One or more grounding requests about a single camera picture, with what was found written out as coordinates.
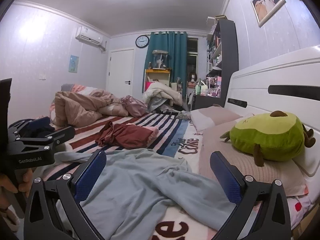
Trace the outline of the blue wall poster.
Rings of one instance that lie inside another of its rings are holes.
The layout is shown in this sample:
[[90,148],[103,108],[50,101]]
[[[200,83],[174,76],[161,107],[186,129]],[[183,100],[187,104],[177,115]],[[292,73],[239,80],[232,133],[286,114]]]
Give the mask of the blue wall poster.
[[69,60],[68,72],[77,73],[78,72],[79,57],[71,55]]

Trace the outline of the white bed headboard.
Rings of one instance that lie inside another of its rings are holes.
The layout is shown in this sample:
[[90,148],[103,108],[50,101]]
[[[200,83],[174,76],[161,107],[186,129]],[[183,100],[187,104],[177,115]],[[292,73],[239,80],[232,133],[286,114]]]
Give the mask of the white bed headboard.
[[247,119],[289,112],[316,143],[293,160],[308,176],[319,174],[319,46],[300,49],[263,61],[232,74],[225,107]]

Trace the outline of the striped fleece bed blanket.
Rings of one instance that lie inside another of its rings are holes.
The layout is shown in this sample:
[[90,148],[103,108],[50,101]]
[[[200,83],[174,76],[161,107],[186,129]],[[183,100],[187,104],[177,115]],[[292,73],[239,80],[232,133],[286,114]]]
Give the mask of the striped fleece bed blanket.
[[185,167],[197,176],[215,179],[209,169],[209,151],[220,151],[241,172],[259,181],[270,183],[279,179],[284,184],[289,205],[291,226],[295,228],[304,215],[313,208],[306,181],[293,161],[266,162],[256,167],[253,158],[237,152],[232,145],[220,140],[220,135],[242,121],[242,117],[219,107],[211,107],[211,121],[176,119],[164,114],[147,114],[141,118],[107,117],[77,128],[75,138],[62,146],[56,163],[36,170],[44,179],[58,179],[66,172],[73,172],[81,157],[102,149],[110,154],[115,151],[148,148],[151,154],[142,166],[161,161],[166,165]]

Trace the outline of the white bedroom door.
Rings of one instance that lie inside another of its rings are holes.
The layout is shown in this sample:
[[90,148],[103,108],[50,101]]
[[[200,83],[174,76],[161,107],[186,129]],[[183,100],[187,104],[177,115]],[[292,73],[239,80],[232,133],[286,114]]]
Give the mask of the white bedroom door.
[[118,98],[131,95],[135,50],[112,50],[109,59],[106,90]]

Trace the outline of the cream blanket pile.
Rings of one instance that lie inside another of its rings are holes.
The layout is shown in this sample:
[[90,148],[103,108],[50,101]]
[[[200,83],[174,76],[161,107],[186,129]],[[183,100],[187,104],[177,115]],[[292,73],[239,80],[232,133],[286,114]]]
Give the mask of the cream blanket pile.
[[155,111],[163,104],[183,106],[182,94],[161,82],[153,82],[143,93],[142,101],[150,112]]

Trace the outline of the pink satin bag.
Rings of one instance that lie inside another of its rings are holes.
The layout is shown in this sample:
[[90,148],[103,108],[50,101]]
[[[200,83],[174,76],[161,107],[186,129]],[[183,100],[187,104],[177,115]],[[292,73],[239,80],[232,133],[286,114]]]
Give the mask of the pink satin bag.
[[148,107],[144,102],[141,102],[130,95],[120,98],[120,103],[134,118],[140,118],[148,112]]

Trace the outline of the mannequin head with wig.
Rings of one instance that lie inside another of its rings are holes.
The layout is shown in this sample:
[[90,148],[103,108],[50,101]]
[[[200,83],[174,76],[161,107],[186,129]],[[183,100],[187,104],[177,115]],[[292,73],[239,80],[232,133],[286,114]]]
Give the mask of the mannequin head with wig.
[[195,72],[190,72],[188,77],[188,82],[195,83],[197,81],[197,74]]

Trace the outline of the glass display case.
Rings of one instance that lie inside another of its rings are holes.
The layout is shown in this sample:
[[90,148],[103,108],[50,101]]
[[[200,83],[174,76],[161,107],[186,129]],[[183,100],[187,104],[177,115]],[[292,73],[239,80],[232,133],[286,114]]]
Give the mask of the glass display case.
[[168,52],[164,50],[153,50],[153,69],[167,69]]

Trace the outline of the round black wall clock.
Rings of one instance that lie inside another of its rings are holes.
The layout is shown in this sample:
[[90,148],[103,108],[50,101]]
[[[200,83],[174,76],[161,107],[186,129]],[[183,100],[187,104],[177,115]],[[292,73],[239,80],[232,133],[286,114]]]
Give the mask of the round black wall clock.
[[145,48],[149,45],[150,38],[148,35],[140,35],[139,37],[136,38],[135,45],[137,48]]

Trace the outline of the green avocado plush toy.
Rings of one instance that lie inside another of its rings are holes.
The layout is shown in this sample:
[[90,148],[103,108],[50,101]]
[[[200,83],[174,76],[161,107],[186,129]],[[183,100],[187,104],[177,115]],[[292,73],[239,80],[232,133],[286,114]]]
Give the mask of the green avocado plush toy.
[[296,115],[274,111],[241,120],[220,138],[252,155],[255,165],[262,167],[265,160],[289,161],[311,148],[316,143],[313,134]]

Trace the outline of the dark red folded garment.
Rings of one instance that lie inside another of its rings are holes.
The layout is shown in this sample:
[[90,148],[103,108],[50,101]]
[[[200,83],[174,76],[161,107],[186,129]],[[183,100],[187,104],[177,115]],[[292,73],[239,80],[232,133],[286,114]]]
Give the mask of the dark red folded garment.
[[96,136],[98,146],[118,146],[127,150],[148,147],[157,137],[159,129],[135,124],[114,124],[108,121]]

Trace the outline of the dark tall bookshelf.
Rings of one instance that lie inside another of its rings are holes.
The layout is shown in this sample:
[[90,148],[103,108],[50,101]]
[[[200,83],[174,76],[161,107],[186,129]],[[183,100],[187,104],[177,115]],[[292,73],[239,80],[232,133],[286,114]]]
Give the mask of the dark tall bookshelf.
[[204,69],[199,70],[198,82],[202,85],[193,95],[191,109],[227,102],[229,83],[239,70],[238,40],[234,21],[226,16],[207,18],[209,33],[206,37]]

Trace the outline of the yellow small shelf unit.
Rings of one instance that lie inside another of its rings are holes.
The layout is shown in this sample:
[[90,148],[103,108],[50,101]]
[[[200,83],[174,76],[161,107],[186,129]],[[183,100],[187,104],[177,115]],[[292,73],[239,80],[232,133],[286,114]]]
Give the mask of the yellow small shelf unit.
[[144,77],[144,91],[148,89],[151,83],[156,81],[170,86],[170,76],[171,71],[168,69],[146,69]]

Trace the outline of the light blue sweater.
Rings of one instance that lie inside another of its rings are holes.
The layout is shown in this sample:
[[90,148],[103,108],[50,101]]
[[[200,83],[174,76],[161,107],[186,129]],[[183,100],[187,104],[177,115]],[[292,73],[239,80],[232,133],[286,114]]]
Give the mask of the light blue sweater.
[[148,239],[169,206],[219,230],[234,210],[220,184],[193,173],[185,159],[146,148],[112,151],[85,214],[105,239]]

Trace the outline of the teal window curtain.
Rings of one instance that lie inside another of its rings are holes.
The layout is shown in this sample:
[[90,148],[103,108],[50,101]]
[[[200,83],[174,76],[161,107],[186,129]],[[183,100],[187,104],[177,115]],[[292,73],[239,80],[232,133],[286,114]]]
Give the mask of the teal window curtain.
[[150,35],[150,41],[145,58],[144,69],[148,68],[149,62],[153,62],[154,50],[168,52],[166,66],[171,68],[170,82],[176,82],[179,77],[182,81],[183,98],[185,98],[187,88],[187,39],[186,32],[166,31]]

